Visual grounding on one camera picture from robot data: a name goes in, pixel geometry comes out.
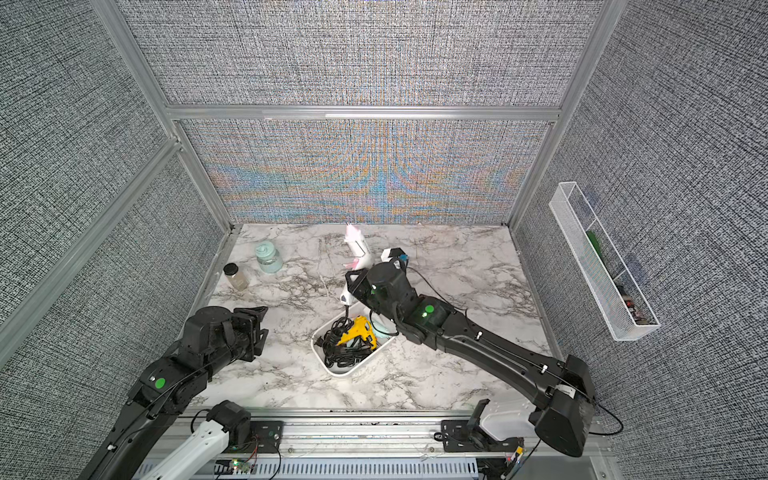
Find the white pink glue gun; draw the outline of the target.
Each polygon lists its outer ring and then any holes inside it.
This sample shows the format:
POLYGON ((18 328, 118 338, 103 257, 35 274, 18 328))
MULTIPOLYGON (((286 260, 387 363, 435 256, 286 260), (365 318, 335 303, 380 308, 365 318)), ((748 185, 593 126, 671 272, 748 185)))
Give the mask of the white pink glue gun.
POLYGON ((353 257, 352 262, 345 266, 347 270, 367 269, 374 265, 373 253, 358 227, 352 224, 346 226, 344 242, 353 257))

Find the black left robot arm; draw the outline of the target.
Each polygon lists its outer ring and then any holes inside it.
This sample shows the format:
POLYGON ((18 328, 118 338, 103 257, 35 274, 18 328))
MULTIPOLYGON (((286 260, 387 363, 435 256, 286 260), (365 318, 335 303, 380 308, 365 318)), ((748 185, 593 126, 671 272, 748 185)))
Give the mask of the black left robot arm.
POLYGON ((208 306, 189 317, 182 336, 150 363, 128 393, 117 420, 80 473, 81 479, 129 479, 152 447, 213 376, 263 353, 266 306, 208 306))

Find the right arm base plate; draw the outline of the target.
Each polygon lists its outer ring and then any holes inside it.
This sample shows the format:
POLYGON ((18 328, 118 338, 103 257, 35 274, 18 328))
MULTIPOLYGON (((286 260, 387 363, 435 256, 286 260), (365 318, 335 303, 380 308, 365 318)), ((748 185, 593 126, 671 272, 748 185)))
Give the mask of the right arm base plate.
POLYGON ((479 427, 469 428, 468 420, 442 420, 433 439, 448 453, 513 453, 524 447, 523 438, 495 440, 479 427))

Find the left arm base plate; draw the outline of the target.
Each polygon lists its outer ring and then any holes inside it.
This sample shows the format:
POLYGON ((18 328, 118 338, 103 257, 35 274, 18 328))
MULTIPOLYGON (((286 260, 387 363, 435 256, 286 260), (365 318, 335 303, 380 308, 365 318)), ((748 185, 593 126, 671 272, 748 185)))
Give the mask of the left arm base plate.
POLYGON ((237 426, 230 435, 230 444, 225 453, 277 453, 284 435, 284 426, 283 421, 268 420, 251 420, 248 427, 245 424, 237 426))

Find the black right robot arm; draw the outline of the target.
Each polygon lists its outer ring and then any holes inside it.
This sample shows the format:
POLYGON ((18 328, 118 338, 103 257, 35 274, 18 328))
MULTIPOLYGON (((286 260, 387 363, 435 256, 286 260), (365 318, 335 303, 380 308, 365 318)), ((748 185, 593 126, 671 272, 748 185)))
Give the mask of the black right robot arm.
POLYGON ((399 260, 351 270, 345 281, 354 298, 391 320, 406 340, 462 358, 515 388, 534 406, 529 422, 543 443, 570 457, 583 455, 596 407, 585 361, 536 353, 417 293, 399 260))

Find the white storage box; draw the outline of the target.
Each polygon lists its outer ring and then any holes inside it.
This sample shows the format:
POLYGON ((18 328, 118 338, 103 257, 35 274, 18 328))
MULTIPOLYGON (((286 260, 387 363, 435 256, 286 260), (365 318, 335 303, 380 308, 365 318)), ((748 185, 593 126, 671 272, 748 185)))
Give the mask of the white storage box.
POLYGON ((323 324, 312 335, 310 346, 324 370, 334 377, 348 376, 362 365, 370 362, 397 335, 394 324, 375 314, 362 303, 346 306, 332 320, 323 324), (341 336, 341 327, 346 319, 366 316, 373 324, 374 333, 378 340, 378 348, 348 348, 337 346, 341 336))

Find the yellow black glue gun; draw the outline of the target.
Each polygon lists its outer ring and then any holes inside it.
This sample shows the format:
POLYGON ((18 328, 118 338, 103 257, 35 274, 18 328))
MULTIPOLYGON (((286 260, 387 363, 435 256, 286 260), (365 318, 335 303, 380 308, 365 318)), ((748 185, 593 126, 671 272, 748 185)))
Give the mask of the yellow black glue gun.
POLYGON ((378 348, 378 340, 370 319, 366 316, 346 319, 341 327, 341 336, 337 346, 376 350, 378 348))

